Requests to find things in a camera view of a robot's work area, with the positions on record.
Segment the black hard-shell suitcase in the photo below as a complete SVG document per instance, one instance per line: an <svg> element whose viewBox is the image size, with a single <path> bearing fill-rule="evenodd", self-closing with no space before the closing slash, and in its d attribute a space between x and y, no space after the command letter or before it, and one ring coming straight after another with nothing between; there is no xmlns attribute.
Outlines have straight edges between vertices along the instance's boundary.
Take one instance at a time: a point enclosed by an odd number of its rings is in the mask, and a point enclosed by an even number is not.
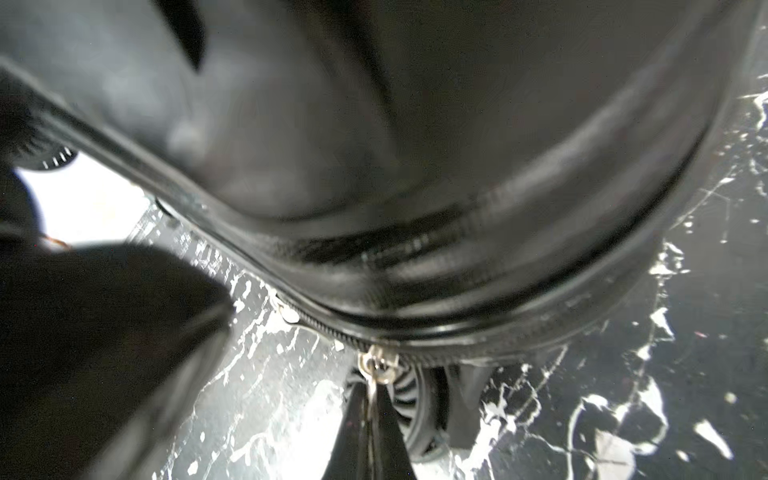
<svg viewBox="0 0 768 480"><path fill-rule="evenodd" d="M400 356L412 463L563 344L707 168L763 1L5 1L1 171L84 153Z"/></svg>

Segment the silver zipper pull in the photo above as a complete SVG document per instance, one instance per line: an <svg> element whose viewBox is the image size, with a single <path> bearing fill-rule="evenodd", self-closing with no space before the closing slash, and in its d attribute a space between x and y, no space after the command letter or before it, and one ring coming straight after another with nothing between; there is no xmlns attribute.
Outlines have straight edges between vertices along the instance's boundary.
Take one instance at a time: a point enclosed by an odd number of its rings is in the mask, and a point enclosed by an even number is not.
<svg viewBox="0 0 768 480"><path fill-rule="evenodd" d="M367 399L372 404L377 397L378 387L391 386L400 374L400 356L379 345L370 348L357 357L357 368L367 385Z"/></svg>

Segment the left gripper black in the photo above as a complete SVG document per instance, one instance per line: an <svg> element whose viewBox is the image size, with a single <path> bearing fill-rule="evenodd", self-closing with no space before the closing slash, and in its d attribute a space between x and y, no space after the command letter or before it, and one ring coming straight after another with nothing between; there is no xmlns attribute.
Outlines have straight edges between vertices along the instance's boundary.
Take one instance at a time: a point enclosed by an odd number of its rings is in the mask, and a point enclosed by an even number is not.
<svg viewBox="0 0 768 480"><path fill-rule="evenodd" d="M148 474L221 361L234 307L153 247L54 249L1 171L1 475Z"/></svg>

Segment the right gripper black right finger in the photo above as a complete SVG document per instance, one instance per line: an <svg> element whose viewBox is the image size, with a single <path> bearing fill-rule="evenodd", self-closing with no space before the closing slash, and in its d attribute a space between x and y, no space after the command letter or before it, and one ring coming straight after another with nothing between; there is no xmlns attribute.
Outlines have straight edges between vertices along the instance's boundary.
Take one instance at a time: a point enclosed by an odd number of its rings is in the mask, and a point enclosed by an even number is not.
<svg viewBox="0 0 768 480"><path fill-rule="evenodd" d="M375 386L370 394L370 478L416 479L396 411L383 386Z"/></svg>

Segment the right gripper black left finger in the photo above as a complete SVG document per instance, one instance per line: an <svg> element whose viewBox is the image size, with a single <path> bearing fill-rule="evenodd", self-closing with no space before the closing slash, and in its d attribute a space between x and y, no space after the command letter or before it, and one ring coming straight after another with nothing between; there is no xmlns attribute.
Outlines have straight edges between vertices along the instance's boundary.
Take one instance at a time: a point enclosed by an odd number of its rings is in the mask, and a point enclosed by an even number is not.
<svg viewBox="0 0 768 480"><path fill-rule="evenodd" d="M368 387L354 384L322 476L323 480L368 479Z"/></svg>

